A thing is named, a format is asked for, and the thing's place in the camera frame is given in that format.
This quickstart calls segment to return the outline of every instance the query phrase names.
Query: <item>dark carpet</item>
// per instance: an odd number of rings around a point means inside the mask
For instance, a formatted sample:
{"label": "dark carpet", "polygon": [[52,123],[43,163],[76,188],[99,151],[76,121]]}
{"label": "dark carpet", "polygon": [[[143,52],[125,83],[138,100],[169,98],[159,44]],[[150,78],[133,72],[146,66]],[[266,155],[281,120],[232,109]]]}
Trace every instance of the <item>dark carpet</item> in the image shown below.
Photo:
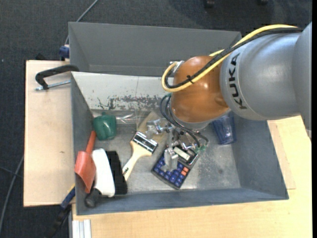
{"label": "dark carpet", "polygon": [[[58,60],[67,23],[76,21],[94,0],[0,0],[0,167],[15,171],[24,149],[24,61],[41,53]],[[312,21],[312,0],[100,0],[83,22],[221,29],[242,35],[266,24],[305,27]],[[12,174],[0,169],[0,211]],[[57,206],[23,208],[23,178],[17,177],[1,238],[43,237]],[[67,226],[56,235],[67,237]]]}

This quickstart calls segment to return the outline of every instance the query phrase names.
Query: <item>orange handle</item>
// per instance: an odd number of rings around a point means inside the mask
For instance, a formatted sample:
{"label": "orange handle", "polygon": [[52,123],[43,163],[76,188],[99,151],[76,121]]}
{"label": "orange handle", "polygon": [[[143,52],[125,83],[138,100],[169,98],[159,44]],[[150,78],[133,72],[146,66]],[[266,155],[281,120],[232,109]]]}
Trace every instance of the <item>orange handle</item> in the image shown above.
{"label": "orange handle", "polygon": [[95,145],[95,140],[96,140],[96,132],[95,131],[92,131],[90,133],[90,137],[89,137],[89,141],[88,141],[88,144],[87,144],[87,147],[86,147],[86,152],[88,154],[91,154],[92,151],[93,151],[93,147]]}

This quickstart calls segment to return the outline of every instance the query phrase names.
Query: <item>blue container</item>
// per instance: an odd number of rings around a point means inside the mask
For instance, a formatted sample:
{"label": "blue container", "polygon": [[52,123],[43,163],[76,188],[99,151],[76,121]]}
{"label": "blue container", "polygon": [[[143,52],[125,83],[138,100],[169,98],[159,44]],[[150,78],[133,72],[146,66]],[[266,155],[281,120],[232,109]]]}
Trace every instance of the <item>blue container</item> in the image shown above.
{"label": "blue container", "polygon": [[221,145],[232,144],[237,140],[233,114],[223,115],[212,124]]}

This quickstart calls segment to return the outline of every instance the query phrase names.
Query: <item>kuka logo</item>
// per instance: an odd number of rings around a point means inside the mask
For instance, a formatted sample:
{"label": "kuka logo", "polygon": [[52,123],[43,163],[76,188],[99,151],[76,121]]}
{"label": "kuka logo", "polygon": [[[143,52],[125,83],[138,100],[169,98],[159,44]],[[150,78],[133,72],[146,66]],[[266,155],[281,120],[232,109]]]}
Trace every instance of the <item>kuka logo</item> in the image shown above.
{"label": "kuka logo", "polygon": [[239,55],[240,55],[240,53],[235,55],[231,60],[231,64],[234,66],[234,68],[232,71],[231,71],[231,69],[229,69],[229,75],[230,75],[229,82],[232,82],[229,84],[229,86],[230,86],[230,88],[234,88],[233,93],[232,93],[232,97],[233,97],[234,101],[239,105],[239,108],[240,109],[247,109],[247,107],[245,107],[243,105],[243,102],[242,102],[241,98],[239,97],[238,88],[237,88],[237,85],[235,83],[236,78],[234,77],[234,73],[236,72],[237,58]]}

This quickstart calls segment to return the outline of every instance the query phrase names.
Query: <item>wire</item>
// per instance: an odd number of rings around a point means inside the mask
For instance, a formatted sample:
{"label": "wire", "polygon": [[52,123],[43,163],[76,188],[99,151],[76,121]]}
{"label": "wire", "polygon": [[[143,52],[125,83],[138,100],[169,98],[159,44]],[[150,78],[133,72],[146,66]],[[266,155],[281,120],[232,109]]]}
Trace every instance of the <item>wire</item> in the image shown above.
{"label": "wire", "polygon": [[[165,104],[165,110],[163,109],[163,102],[164,100],[167,99],[166,101],[166,104]],[[169,108],[168,108],[168,105],[169,105],[169,101],[170,101],[170,98],[171,98],[171,95],[170,94],[166,94],[162,99],[161,99],[161,102],[160,102],[160,105],[159,105],[159,110],[160,112],[162,113],[162,115],[166,118],[166,120],[168,120],[172,125],[174,125],[175,127],[178,127],[180,128],[182,131],[185,131],[187,132],[194,140],[195,142],[197,143],[197,146],[200,147],[201,144],[199,142],[199,140],[197,139],[197,136],[202,138],[204,141],[205,141],[205,144],[207,145],[209,140],[201,135],[200,133],[198,132],[194,132],[188,128],[185,128],[184,126],[182,126],[181,124],[179,124],[173,117],[172,115],[168,115],[168,111],[169,111]]]}
{"label": "wire", "polygon": [[181,91],[193,83],[197,82],[199,79],[204,77],[206,74],[208,74],[210,71],[212,71],[216,66],[218,66],[224,59],[226,59],[232,51],[239,48],[240,46],[257,39],[259,37],[262,37],[264,35],[273,34],[273,33],[289,33],[289,32],[299,32],[301,29],[295,27],[295,26],[289,26],[289,25],[270,25],[265,26],[262,28],[259,28],[252,33],[246,35],[244,38],[242,38],[239,42],[237,42],[233,47],[226,49],[226,50],[220,50],[217,52],[214,52],[210,54],[210,56],[215,56],[209,63],[207,63],[201,70],[196,72],[192,76],[188,76],[188,79],[184,80],[183,82],[170,86],[168,84],[168,76],[171,74],[172,69],[176,66],[176,62],[172,63],[164,72],[162,77],[162,86],[163,89],[167,92],[177,92]]}
{"label": "wire", "polygon": [[3,168],[3,167],[0,167],[0,169],[2,169],[2,170],[4,170],[4,171],[7,171],[7,172],[9,172],[9,173],[11,173],[11,174],[14,174],[14,175],[17,176],[17,177],[23,178],[23,177],[20,176],[20,175],[16,175],[14,172],[12,172],[12,171],[9,170],[9,169]]}
{"label": "wire", "polygon": [[12,191],[16,176],[19,173],[20,168],[22,166],[23,160],[24,160],[24,155],[22,156],[22,158],[21,158],[21,160],[19,162],[19,165],[18,165],[18,167],[15,170],[15,173],[14,173],[15,176],[12,178],[8,193],[7,193],[6,198],[5,198],[5,202],[4,202],[4,205],[3,205],[3,210],[2,210],[2,213],[1,213],[1,219],[0,219],[0,235],[1,235],[1,230],[2,230],[2,225],[3,225],[3,220],[4,220],[4,214],[5,214],[6,206],[8,205],[10,194],[11,194],[11,191]]}
{"label": "wire", "polygon": [[292,32],[299,32],[299,31],[301,31],[301,29],[299,29],[299,28],[295,28],[295,29],[294,28],[287,28],[287,29],[286,28],[284,28],[284,29],[279,29],[278,28],[278,29],[272,29],[272,30],[269,30],[269,31],[258,33],[257,35],[245,40],[244,42],[241,42],[240,44],[236,44],[235,46],[233,46],[231,48],[228,48],[226,50],[220,50],[220,51],[217,51],[215,53],[212,53],[210,56],[214,56],[214,57],[203,68],[201,68],[199,71],[195,72],[192,76],[187,76],[188,79],[186,79],[183,82],[180,82],[180,83],[178,83],[176,85],[169,85],[169,83],[168,83],[168,77],[171,74],[171,70],[170,70],[168,72],[168,74],[166,75],[165,84],[166,84],[166,86],[168,88],[177,88],[177,87],[180,87],[182,85],[185,85],[187,82],[193,83],[193,80],[195,78],[197,78],[197,77],[202,78],[203,77],[203,76],[200,76],[203,72],[205,72],[206,70],[209,70],[209,68],[211,68],[211,67],[214,68],[216,66],[216,65],[214,65],[216,62],[223,61],[234,50],[238,49],[239,47],[241,47],[241,46],[243,46],[243,45],[245,45],[245,44],[257,39],[257,38],[260,38],[260,37],[265,36],[265,35],[273,34],[273,33],[292,33]]}
{"label": "wire", "polygon": [[[76,22],[79,22],[80,20],[82,20],[82,18],[91,10],[92,7],[95,6],[95,4],[98,2],[99,0],[95,0],[85,11],[83,14],[81,14],[81,16],[76,20]],[[65,45],[68,43],[69,41],[69,35],[66,38],[65,41]]]}

